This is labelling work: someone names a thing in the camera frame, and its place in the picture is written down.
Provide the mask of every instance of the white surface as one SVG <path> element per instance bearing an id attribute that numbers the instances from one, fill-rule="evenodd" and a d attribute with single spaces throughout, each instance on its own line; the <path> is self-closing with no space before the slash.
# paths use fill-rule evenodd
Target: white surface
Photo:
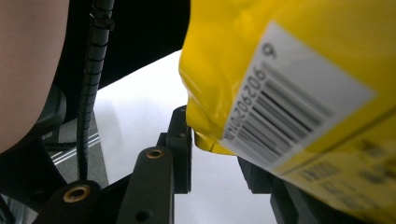
<path id="1" fill-rule="evenodd" d="M 109 183 L 134 169 L 138 153 L 156 145 L 175 108 L 187 103 L 178 75 L 180 52 L 98 92 L 95 117 Z M 192 152 L 192 191 L 176 195 L 176 224 L 276 223 L 269 195 L 253 195 L 235 157 Z"/>

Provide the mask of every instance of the yellow bag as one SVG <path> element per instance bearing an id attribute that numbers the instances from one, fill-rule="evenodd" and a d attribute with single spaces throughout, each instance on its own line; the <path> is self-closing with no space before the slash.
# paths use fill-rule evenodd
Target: yellow bag
<path id="1" fill-rule="evenodd" d="M 191 2 L 179 71 L 202 149 L 396 223 L 396 1 Z"/>

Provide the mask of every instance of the white label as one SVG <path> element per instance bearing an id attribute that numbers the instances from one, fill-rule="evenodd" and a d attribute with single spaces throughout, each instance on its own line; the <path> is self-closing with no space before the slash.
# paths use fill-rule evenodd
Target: white label
<path id="1" fill-rule="evenodd" d="M 220 143 L 271 169 L 319 139 L 375 93 L 271 22 Z"/>

